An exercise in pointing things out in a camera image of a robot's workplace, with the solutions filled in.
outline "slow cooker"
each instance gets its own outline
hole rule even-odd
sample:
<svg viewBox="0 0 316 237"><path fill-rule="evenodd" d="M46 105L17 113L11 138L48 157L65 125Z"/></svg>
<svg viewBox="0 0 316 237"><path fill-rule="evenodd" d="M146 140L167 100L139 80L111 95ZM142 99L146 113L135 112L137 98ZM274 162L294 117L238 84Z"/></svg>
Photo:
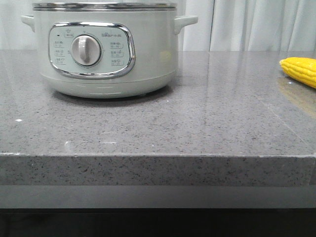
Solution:
<svg viewBox="0 0 316 237"><path fill-rule="evenodd" d="M64 94L119 98L166 86L178 67L177 35L198 21L173 3L33 3L39 72Z"/></svg>

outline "metal rim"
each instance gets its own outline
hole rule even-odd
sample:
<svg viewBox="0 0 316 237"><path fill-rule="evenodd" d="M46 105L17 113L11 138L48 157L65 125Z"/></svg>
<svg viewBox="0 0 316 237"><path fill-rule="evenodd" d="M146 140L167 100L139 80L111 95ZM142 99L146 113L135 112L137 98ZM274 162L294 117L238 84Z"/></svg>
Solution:
<svg viewBox="0 0 316 237"><path fill-rule="evenodd" d="M55 3L33 3L34 10L37 8L70 8L70 9L146 9L146 8L176 8L177 4L175 3L139 3L139 2L129 2L129 3L105 3L105 2L79 2L79 3L64 3L64 2L55 2Z"/></svg>

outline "yellow corn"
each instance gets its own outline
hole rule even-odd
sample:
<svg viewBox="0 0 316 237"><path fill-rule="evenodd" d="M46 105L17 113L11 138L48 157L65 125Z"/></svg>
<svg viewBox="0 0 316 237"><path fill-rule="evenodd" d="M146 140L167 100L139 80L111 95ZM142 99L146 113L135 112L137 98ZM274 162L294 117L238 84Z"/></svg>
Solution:
<svg viewBox="0 0 316 237"><path fill-rule="evenodd" d="M285 74L316 88L316 59L286 58L280 61L280 65Z"/></svg>

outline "granite countertop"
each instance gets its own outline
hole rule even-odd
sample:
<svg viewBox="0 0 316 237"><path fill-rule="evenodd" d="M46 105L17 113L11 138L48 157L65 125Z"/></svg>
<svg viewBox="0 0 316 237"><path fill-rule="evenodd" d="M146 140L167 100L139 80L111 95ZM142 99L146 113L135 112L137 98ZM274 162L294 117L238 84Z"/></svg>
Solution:
<svg viewBox="0 0 316 237"><path fill-rule="evenodd" d="M49 88L28 50L0 51L0 185L306 187L316 184L316 90L280 59L314 52L180 52L143 96Z"/></svg>

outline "white knob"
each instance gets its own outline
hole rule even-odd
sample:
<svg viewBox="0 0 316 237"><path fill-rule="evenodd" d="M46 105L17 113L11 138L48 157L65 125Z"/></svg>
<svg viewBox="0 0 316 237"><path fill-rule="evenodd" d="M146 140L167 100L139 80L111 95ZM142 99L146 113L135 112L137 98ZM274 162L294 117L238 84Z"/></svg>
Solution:
<svg viewBox="0 0 316 237"><path fill-rule="evenodd" d="M78 36L71 45L71 55L79 64L90 66L99 60L101 47L91 36Z"/></svg>

